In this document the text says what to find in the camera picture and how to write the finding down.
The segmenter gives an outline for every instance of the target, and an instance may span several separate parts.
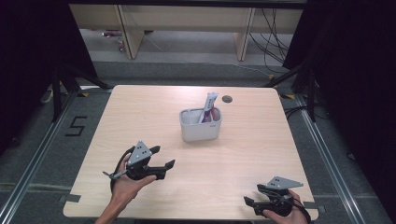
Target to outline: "wooden table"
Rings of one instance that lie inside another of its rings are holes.
[[[179,112],[204,107],[208,92],[218,92],[219,137],[187,143]],[[233,98],[222,102],[222,96]],[[257,184],[275,175],[304,183],[293,189],[313,202],[303,166],[278,95],[273,89],[193,86],[117,86],[81,165],[67,202],[67,217],[99,217],[110,200],[109,178],[123,152],[142,140],[161,146],[150,166],[176,160],[165,180],[143,188],[120,217],[152,219],[260,220],[244,196],[261,200]],[[318,210],[308,209],[312,219]]]

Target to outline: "human hand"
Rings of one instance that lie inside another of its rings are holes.
[[[118,173],[125,169],[126,162],[129,160],[130,156],[131,154],[125,156],[122,160],[120,168],[117,171]],[[156,175],[149,175],[140,180],[132,180],[127,175],[120,176],[114,184],[110,203],[95,223],[112,223],[120,212],[125,209],[126,205],[136,197],[137,192],[156,179]]]
[[[300,203],[300,196],[296,194],[294,191],[289,189],[290,195],[293,197],[295,203],[298,205],[303,206]],[[308,224],[306,217],[304,214],[300,211],[299,208],[296,206],[293,206],[291,208],[291,212],[288,216],[282,217],[278,215],[277,213],[270,211],[270,210],[264,210],[262,213],[266,216],[271,218],[273,221],[275,221],[277,224]]]

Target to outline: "forearm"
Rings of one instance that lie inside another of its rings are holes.
[[[120,205],[120,203],[114,203],[111,201],[106,209],[103,211],[102,215],[95,221],[95,224],[108,224],[112,223],[122,212],[125,206]]]

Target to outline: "white container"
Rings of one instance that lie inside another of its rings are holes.
[[[181,136],[184,141],[200,141],[219,137],[221,112],[215,107],[215,116],[210,115],[209,122],[199,123],[203,108],[180,111]]]

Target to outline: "plastic container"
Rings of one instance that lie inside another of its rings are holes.
[[[185,142],[215,139],[219,137],[221,111],[215,107],[214,117],[210,115],[208,122],[199,123],[203,108],[180,111],[181,136]]]

